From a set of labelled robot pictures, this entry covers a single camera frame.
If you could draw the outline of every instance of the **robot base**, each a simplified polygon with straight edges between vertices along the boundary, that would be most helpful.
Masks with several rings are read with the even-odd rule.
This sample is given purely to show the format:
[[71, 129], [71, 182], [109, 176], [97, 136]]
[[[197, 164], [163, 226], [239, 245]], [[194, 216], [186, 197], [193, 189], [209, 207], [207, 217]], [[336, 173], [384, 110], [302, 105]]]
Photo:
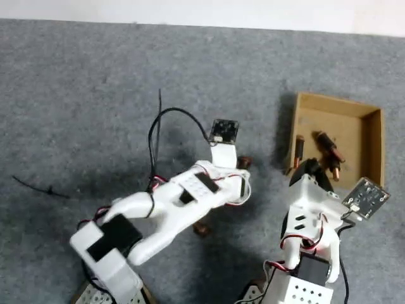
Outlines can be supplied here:
[[238, 304], [330, 304], [333, 290], [276, 270], [262, 297], [257, 285], [250, 285]]
[[[131, 299], [129, 304], [156, 304], [149, 290], [144, 286], [137, 296]], [[78, 293], [72, 298], [70, 304], [112, 304], [108, 294], [102, 293], [91, 284], [85, 283]]]

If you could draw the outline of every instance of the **small object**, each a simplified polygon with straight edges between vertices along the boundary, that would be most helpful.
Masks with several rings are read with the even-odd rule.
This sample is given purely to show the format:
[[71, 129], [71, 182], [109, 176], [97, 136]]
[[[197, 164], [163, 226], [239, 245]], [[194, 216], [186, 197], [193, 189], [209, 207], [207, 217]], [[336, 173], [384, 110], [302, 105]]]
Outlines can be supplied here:
[[248, 156], [238, 157], [238, 164], [237, 164], [238, 169], [247, 170], [250, 168], [251, 164], [252, 164], [252, 158], [250, 158]]
[[235, 144], [239, 123], [235, 120], [214, 120], [209, 141], [220, 144]]
[[316, 141], [330, 154], [334, 155], [341, 163], [346, 160], [342, 153], [337, 149], [336, 144], [327, 136], [325, 132], [319, 132], [316, 136]]
[[192, 224], [194, 233], [198, 234], [202, 238], [205, 238], [208, 234], [211, 233], [211, 229], [204, 223], [197, 221]]
[[328, 261], [309, 253], [301, 252], [298, 266], [291, 271], [293, 277], [325, 286], [328, 280], [330, 264]]
[[333, 180], [338, 182], [340, 179], [340, 162], [336, 157], [331, 157], [329, 160], [329, 170], [333, 175]]
[[342, 204], [368, 220], [389, 198], [390, 194], [378, 184], [362, 177]]
[[304, 136], [297, 135], [296, 137], [296, 155], [294, 158], [294, 169], [298, 168], [302, 156], [304, 154]]

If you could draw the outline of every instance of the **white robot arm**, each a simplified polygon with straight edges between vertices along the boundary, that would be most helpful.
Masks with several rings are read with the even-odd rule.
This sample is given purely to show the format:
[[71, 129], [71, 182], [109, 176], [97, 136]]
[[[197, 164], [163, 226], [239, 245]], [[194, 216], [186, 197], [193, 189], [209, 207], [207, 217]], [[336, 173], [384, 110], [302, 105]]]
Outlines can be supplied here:
[[[197, 161], [151, 193], [116, 199], [102, 226], [92, 221], [72, 236], [71, 246], [116, 302], [130, 303], [142, 287], [142, 280], [132, 267], [166, 248], [211, 209], [225, 204], [241, 205], [250, 197], [250, 173], [236, 168], [236, 132], [237, 122], [216, 121], [211, 131], [212, 163]], [[143, 238], [128, 221], [136, 218], [154, 219], [155, 233]]]
[[[285, 261], [265, 261], [265, 285], [250, 285], [235, 304], [330, 304], [330, 284], [337, 280], [341, 266], [340, 231], [353, 227], [353, 220], [369, 219], [389, 196], [362, 178], [340, 199], [319, 163], [306, 161], [292, 176], [287, 192], [289, 212], [280, 242]], [[270, 278], [266, 265], [273, 267]]]
[[340, 203], [337, 194], [322, 189], [308, 174], [290, 186], [287, 201], [287, 225], [280, 242], [285, 262], [281, 269], [275, 269], [261, 303], [330, 304], [333, 289], [325, 287], [325, 281], [333, 283], [339, 276], [340, 239], [336, 229], [344, 223], [341, 218], [349, 209]]

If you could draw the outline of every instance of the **circuit board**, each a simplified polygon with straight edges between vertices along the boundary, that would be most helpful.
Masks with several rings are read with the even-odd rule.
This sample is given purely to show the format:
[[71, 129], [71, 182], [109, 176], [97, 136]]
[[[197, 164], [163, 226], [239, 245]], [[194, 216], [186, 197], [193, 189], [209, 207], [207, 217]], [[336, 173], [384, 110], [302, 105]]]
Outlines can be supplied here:
[[368, 220], [388, 199], [390, 194], [366, 177], [362, 177], [342, 204]]
[[214, 120], [209, 141], [222, 144], [235, 144], [239, 123], [235, 120]]

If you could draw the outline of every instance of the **black cable tie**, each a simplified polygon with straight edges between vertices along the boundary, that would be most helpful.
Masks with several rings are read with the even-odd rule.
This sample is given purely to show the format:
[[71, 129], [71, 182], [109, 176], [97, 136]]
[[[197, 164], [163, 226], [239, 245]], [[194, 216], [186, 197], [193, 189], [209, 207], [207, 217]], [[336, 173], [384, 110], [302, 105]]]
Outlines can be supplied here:
[[23, 186], [25, 186], [27, 188], [30, 188], [31, 190], [42, 192], [42, 193], [45, 193], [45, 194], [48, 194], [48, 195], [51, 195], [51, 196], [59, 196], [60, 198], [70, 199], [70, 196], [68, 196], [68, 195], [54, 192], [52, 185], [50, 185], [47, 190], [44, 190], [44, 189], [41, 189], [41, 188], [37, 188], [37, 187], [35, 187], [33, 185], [30, 185], [27, 182], [23, 182], [21, 179], [19, 179], [15, 175], [12, 175], [11, 177], [15, 181], [19, 182], [21, 185], [23, 185]]

